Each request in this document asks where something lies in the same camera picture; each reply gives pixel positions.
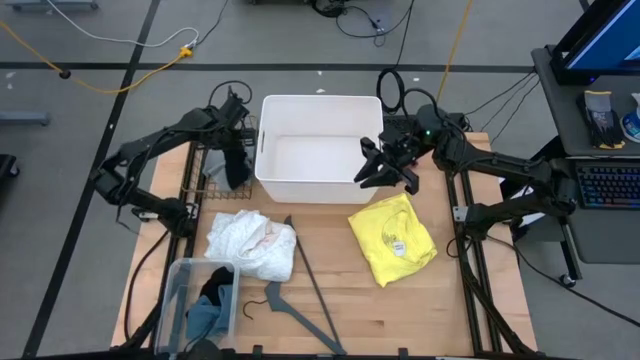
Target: desk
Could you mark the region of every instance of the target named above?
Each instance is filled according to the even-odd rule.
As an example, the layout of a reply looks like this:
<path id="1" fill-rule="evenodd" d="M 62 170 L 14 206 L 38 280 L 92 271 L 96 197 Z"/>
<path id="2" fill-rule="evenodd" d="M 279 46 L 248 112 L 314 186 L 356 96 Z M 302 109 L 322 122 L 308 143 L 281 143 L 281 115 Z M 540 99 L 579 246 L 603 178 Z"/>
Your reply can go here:
<path id="1" fill-rule="evenodd" d="M 540 157 L 638 157 L 640 144 L 626 141 L 624 148 L 614 151 L 594 149 L 591 146 L 586 126 L 576 105 L 577 97 L 585 90 L 611 90 L 612 105 L 619 116 L 624 116 L 637 105 L 632 92 L 640 91 L 638 76 L 602 76 L 590 86 L 560 86 L 549 66 L 551 55 L 547 49 L 531 52 L 536 71 L 549 103 L 549 109 L 558 129 L 558 136 L 551 140 L 533 159 Z M 599 159 L 592 161 L 611 161 Z M 576 211 L 566 220 L 570 227 L 573 243 L 580 259 L 586 263 L 640 264 L 640 242 L 637 241 L 637 218 L 634 210 Z M 580 271 L 573 255 L 572 245 L 562 242 L 569 273 L 573 279 L 580 279 Z"/>
<path id="2" fill-rule="evenodd" d="M 468 137 L 477 147 L 489 148 L 486 134 L 469 134 Z M 183 146 L 158 159 L 152 193 L 160 197 L 177 195 L 186 154 L 187 147 Z M 456 259 L 445 253 L 447 242 L 453 238 L 453 226 L 444 174 L 430 157 L 420 160 L 416 173 L 422 183 L 412 204 L 433 237 L 439 254 L 417 274 L 391 283 L 384 289 L 374 282 L 347 222 L 347 216 L 362 209 L 362 205 L 278 204 L 269 198 L 257 181 L 249 200 L 203 202 L 195 256 L 204 253 L 206 234 L 217 212 L 258 209 L 275 221 L 283 221 L 288 214 L 294 214 L 293 223 L 298 236 L 349 354 L 397 354 L 398 348 L 406 347 L 411 355 L 472 355 L 459 266 Z M 501 201 L 496 178 L 478 173 L 471 173 L 470 178 L 476 202 L 491 204 Z M 401 191 L 402 186 L 382 188 L 374 201 Z M 157 222 L 142 224 L 131 269 L 163 231 Z M 505 226 L 496 226 L 490 233 L 501 239 L 510 239 Z M 157 301 L 166 250 L 167 242 L 153 253 L 138 275 L 131 307 L 132 331 Z M 484 250 L 496 307 L 522 340 L 536 348 L 514 252 L 493 242 L 486 242 Z M 323 331 L 330 333 L 297 251 L 293 271 L 292 279 L 283 285 L 284 298 Z M 242 315 L 242 304 L 246 301 L 264 299 L 265 285 L 264 281 L 241 278 L 236 350 L 250 353 L 254 344 L 261 344 L 265 353 L 327 353 L 326 347 L 293 318 L 272 313 L 266 304 L 251 306 L 254 321 Z M 114 345 L 124 340 L 124 300 L 114 330 Z M 484 331 L 484 348 L 490 349 L 486 326 L 481 326 L 481 331 Z"/>

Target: concrete floor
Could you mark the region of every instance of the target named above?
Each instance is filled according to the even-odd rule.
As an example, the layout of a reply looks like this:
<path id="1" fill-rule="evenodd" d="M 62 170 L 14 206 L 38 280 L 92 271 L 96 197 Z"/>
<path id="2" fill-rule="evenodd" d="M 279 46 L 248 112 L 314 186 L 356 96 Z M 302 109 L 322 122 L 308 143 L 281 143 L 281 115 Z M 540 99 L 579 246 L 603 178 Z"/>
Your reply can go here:
<path id="1" fill-rule="evenodd" d="M 357 3 L 393 24 L 402 17 L 409 0 Z M 180 27 L 208 29 L 222 4 L 221 0 L 112 0 L 100 2 L 98 11 L 77 8 L 70 9 L 69 15 L 97 35 L 135 39 L 144 28 L 148 10 L 157 10 L 149 17 L 148 36 L 148 41 L 156 42 Z M 416 1 L 402 64 L 433 67 L 402 73 L 405 82 L 437 90 L 442 77 L 438 65 L 446 63 L 465 5 L 466 0 Z M 531 49 L 557 42 L 581 12 L 578 0 L 476 0 L 455 64 L 476 66 L 478 72 L 452 73 L 441 106 L 469 111 L 509 87 L 524 73 L 505 71 L 531 66 Z M 99 63 L 73 73 L 103 88 L 120 85 L 134 52 L 133 46 L 89 39 L 55 13 L 16 13 L 0 7 L 0 20 L 56 62 Z M 370 30 L 357 14 L 343 20 L 343 26 L 353 32 Z M 169 61 L 190 37 L 181 34 L 167 46 L 145 49 L 139 67 Z M 209 71 L 162 72 L 126 99 L 116 99 L 62 81 L 49 70 L 25 69 L 22 62 L 35 64 L 37 59 L 0 32 L 0 109 L 40 110 L 52 116 L 48 127 L 0 129 L 0 153 L 18 156 L 22 168 L 20 178 L 4 191 L 0 209 L 0 284 L 5 288 L 0 297 L 0 358 L 23 354 L 109 121 L 118 119 L 109 144 L 113 150 L 123 141 L 172 124 L 191 108 L 203 106 L 209 91 L 230 79 L 242 79 L 253 87 L 249 109 L 254 114 L 259 114 L 262 99 L 269 94 L 315 94 L 322 89 L 326 94 L 374 95 L 377 72 L 366 65 L 394 63 L 401 37 L 402 31 L 393 32 L 378 48 L 371 40 L 345 37 L 333 20 L 318 16 L 296 0 L 264 0 L 258 6 L 229 0 L 218 29 L 197 48 L 194 58 L 185 61 L 202 64 Z M 326 63 L 343 67 L 340 71 L 323 67 L 320 74 L 315 65 L 305 65 Z M 147 71 L 137 70 L 134 79 Z M 391 89 L 386 86 L 385 95 L 393 102 Z M 411 98 L 408 107 L 415 110 L 421 103 L 422 99 Z M 498 101 L 474 114 L 474 128 L 481 128 L 500 105 Z M 487 127 L 490 136 L 498 133 L 515 105 L 516 101 L 507 106 Z M 538 87 L 494 149 L 528 157 L 555 134 Z M 143 186 L 148 186 L 152 168 L 146 169 Z M 114 217 L 113 207 L 97 196 L 91 198 L 38 355 L 109 346 L 136 238 L 116 226 Z M 135 219 L 125 221 L 136 226 Z M 543 221 L 521 247 L 541 270 L 557 276 L 566 271 L 560 247 L 542 241 L 560 236 L 557 225 Z M 583 272 L 585 279 L 577 290 L 640 318 L 640 292 L 630 286 L 637 284 L 639 266 L 583 265 Z M 541 350 L 587 359 L 636 358 L 640 354 L 637 328 L 525 267 L 522 278 Z"/>

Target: wooden table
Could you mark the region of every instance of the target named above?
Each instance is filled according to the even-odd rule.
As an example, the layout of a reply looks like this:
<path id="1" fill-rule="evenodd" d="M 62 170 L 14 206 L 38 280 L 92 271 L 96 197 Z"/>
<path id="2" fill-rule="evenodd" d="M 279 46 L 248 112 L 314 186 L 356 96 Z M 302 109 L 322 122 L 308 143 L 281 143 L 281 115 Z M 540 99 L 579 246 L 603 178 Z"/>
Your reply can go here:
<path id="1" fill-rule="evenodd" d="M 486 134 L 468 134 L 468 138 L 478 148 L 489 148 Z M 151 185 L 153 194 L 177 196 L 186 154 L 187 147 L 184 146 L 159 158 Z M 444 174 L 429 156 L 420 159 L 416 173 L 421 179 L 420 192 L 413 196 L 411 202 L 436 243 L 438 255 L 418 273 L 384 289 L 375 283 L 347 222 L 347 217 L 362 209 L 362 205 L 279 204 L 269 198 L 257 181 L 249 200 L 203 202 L 195 256 L 203 256 L 208 245 L 206 235 L 217 212 L 257 209 L 278 222 L 288 214 L 295 214 L 293 223 L 299 239 L 343 347 L 349 354 L 397 354 L 398 348 L 406 347 L 411 355 L 472 355 L 459 266 L 456 259 L 445 253 L 445 246 L 454 235 Z M 470 178 L 476 202 L 492 204 L 502 200 L 495 177 L 472 172 Z M 460 184 L 458 186 L 458 196 L 464 203 Z M 401 191 L 402 186 L 381 188 L 373 201 Z M 142 224 L 131 269 L 163 231 L 157 222 Z M 496 225 L 490 234 L 510 241 L 506 226 Z M 165 241 L 150 256 L 138 275 L 131 308 L 132 331 L 157 301 L 167 244 Z M 455 252 L 455 246 L 452 246 L 452 251 Z M 485 242 L 484 251 L 496 307 L 524 343 L 535 349 L 515 253 L 494 242 Z M 291 280 L 283 284 L 283 297 L 323 331 L 331 334 L 298 251 L 293 271 Z M 250 305 L 248 312 L 254 317 L 253 321 L 242 315 L 242 305 L 246 301 L 265 299 L 265 285 L 266 282 L 261 280 L 241 278 L 236 351 L 251 352 L 254 344 L 261 344 L 265 353 L 329 352 L 292 317 L 272 313 L 267 304 Z M 123 313 L 124 299 L 113 335 L 114 345 L 124 340 Z M 490 349 L 484 313 L 479 311 L 479 314 L 483 347 Z"/>

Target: white plastic bin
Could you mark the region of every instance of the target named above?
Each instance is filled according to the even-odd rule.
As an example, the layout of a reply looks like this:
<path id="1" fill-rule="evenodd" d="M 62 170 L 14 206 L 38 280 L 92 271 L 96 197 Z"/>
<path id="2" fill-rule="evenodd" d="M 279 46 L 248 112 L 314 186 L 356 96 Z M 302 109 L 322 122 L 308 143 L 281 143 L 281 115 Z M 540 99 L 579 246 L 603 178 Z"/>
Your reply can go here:
<path id="1" fill-rule="evenodd" d="M 256 178 L 276 202 L 364 204 L 376 188 L 353 182 L 377 142 L 382 106 L 373 96 L 271 95 L 264 99 Z"/>
<path id="2" fill-rule="evenodd" d="M 187 339 L 187 312 L 200 297 L 202 286 L 211 278 L 211 274 L 221 267 L 233 272 L 229 331 L 223 336 L 208 336 L 220 349 L 235 348 L 235 323 L 238 302 L 240 271 L 230 261 L 224 259 L 178 259 L 169 268 L 167 285 L 158 332 L 156 334 L 155 353 L 175 355 L 191 349 L 199 339 Z"/>

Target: white towel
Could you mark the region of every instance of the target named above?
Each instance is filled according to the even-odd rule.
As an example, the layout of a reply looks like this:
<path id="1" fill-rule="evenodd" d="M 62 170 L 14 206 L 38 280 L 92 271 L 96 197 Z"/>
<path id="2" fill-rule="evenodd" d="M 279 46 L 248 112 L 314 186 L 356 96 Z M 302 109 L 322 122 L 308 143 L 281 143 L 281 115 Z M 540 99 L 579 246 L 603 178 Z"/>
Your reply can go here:
<path id="1" fill-rule="evenodd" d="M 227 258 L 242 275 L 268 281 L 288 281 L 293 269 L 296 233 L 258 211 L 218 213 L 207 235 L 208 258 Z"/>

